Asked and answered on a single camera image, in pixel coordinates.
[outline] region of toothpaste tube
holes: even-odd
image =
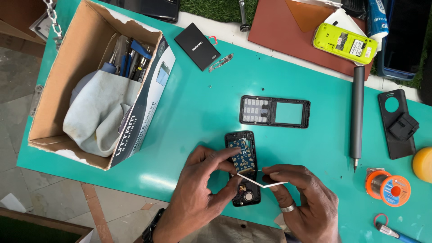
[[[377,51],[381,51],[382,39],[388,35],[387,16],[382,0],[368,0],[368,32],[366,35],[378,42]]]

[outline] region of white pouch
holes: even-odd
[[[83,151],[110,156],[120,137],[118,127],[140,87],[139,82],[97,71],[67,111],[63,131]]]

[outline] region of hand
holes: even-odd
[[[337,207],[336,194],[304,166],[274,165],[264,167],[263,172],[279,182],[290,182],[300,192],[301,206],[283,213],[283,218],[291,232],[302,243],[337,243]],[[284,185],[270,187],[279,206],[287,208],[294,202]]]
[[[208,224],[222,213],[237,194],[241,177],[226,161],[240,152],[240,147],[214,151],[198,146],[187,158],[171,202],[153,232],[154,243],[177,243],[188,234]],[[223,170],[235,175],[224,188],[212,194],[207,188],[210,174]]]

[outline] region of lime green phone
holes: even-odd
[[[366,65],[372,61],[378,44],[365,36],[322,23],[315,33],[313,45],[323,51]]]

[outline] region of orange spool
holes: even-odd
[[[366,192],[391,207],[399,207],[410,198],[411,185],[402,176],[392,176],[389,172],[377,170],[367,176]]]

